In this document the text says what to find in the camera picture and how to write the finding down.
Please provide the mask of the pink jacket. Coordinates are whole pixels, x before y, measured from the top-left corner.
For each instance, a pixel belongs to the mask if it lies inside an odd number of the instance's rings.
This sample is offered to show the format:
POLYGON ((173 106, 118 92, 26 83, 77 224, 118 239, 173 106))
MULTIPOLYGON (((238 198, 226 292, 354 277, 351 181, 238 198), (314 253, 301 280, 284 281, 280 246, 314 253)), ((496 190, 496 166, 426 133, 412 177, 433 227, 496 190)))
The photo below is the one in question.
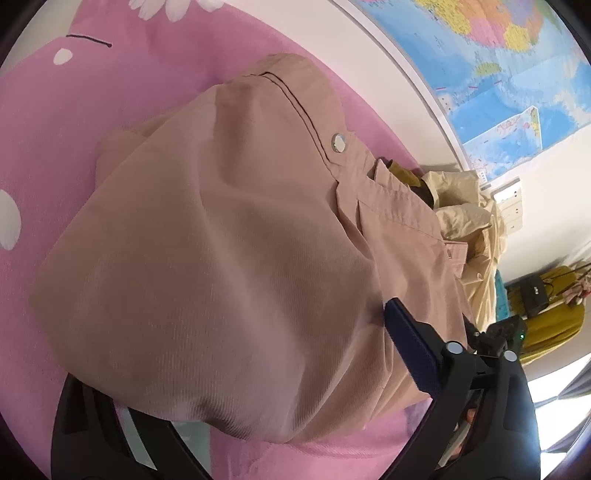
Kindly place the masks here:
POLYGON ((30 303, 60 365, 123 405, 308 442, 421 401, 390 299, 466 338, 435 213, 307 58, 267 57, 114 133, 96 176, 30 303))

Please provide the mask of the mustard yellow hanging garment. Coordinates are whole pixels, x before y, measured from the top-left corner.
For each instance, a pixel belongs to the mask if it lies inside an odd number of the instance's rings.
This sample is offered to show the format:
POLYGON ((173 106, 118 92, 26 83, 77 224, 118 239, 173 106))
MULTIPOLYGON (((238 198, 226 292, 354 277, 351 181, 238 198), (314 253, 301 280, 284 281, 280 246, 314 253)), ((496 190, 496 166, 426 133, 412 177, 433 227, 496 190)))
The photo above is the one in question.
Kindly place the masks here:
POLYGON ((558 349, 573 339, 582 329, 585 305, 575 299, 568 300, 567 292, 579 280, 579 274, 562 265, 539 276, 543 279, 549 297, 549 306, 533 318, 526 316, 519 281, 507 288, 508 300, 514 315, 525 318, 527 334, 520 361, 528 365, 558 349))

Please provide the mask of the black handbag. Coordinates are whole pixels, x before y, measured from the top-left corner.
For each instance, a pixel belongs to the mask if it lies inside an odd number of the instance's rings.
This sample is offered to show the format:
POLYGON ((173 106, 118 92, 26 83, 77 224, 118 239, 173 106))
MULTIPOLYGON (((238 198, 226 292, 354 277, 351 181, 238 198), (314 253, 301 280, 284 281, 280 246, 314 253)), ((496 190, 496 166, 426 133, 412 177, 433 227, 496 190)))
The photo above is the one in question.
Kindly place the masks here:
POLYGON ((549 306, 546 286, 539 275, 524 277, 519 282, 519 290, 528 318, 537 316, 549 306))

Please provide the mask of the cream beige garment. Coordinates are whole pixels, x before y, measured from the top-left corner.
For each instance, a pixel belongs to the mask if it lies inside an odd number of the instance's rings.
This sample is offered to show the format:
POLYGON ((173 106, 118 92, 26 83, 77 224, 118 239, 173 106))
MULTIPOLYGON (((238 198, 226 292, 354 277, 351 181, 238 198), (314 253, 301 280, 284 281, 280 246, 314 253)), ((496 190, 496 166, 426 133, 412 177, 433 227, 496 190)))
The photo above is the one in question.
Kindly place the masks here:
POLYGON ((460 254, 458 277, 470 305, 468 317, 485 330, 496 321, 495 275, 507 243, 498 204, 481 190, 474 171, 431 171, 423 181, 444 240, 460 254))

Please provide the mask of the small inset map poster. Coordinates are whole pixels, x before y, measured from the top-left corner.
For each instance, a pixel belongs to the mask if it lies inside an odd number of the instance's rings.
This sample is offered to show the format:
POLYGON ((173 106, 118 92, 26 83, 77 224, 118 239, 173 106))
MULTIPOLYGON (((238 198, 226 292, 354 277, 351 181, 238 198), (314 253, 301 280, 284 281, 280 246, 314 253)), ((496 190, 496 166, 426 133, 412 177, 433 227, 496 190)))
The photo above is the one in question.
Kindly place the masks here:
POLYGON ((487 184, 543 150, 539 110, 530 106, 464 144, 468 163, 487 184))

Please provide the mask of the pink floral bed sheet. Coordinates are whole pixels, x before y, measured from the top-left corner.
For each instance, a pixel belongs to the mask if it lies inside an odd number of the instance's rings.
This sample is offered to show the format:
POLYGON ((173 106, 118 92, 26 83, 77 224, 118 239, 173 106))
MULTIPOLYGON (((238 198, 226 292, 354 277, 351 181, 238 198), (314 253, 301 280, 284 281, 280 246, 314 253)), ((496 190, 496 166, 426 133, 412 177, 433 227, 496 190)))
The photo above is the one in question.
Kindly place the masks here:
POLYGON ((28 295, 93 188, 98 142, 281 51, 335 74, 349 126, 375 154, 453 162, 411 83, 327 1, 194 2, 177 21, 143 20, 124 1, 49 1, 13 47, 1 71, 1 415, 41 472, 65 374, 28 295))

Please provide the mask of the white wall switch plate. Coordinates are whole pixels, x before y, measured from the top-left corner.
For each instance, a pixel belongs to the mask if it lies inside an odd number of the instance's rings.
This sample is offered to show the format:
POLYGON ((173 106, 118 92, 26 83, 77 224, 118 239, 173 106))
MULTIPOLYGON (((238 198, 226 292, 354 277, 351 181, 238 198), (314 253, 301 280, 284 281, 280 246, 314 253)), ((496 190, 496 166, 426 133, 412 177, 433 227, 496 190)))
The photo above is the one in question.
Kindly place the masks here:
POLYGON ((509 184, 495 190, 492 196, 505 223, 507 234, 511 235, 519 231, 523 226, 521 180, 514 179, 509 184))

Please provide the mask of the colourful wall map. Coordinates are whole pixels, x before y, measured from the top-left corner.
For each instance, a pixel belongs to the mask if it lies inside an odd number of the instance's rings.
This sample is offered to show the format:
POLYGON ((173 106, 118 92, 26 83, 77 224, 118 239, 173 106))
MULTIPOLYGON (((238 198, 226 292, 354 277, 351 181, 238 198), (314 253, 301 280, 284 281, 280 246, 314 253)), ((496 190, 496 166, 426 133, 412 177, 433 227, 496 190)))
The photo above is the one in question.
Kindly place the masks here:
POLYGON ((530 106, 539 110, 541 152, 589 125, 590 63, 548 2, 397 0, 356 7, 422 75, 463 148, 530 106))

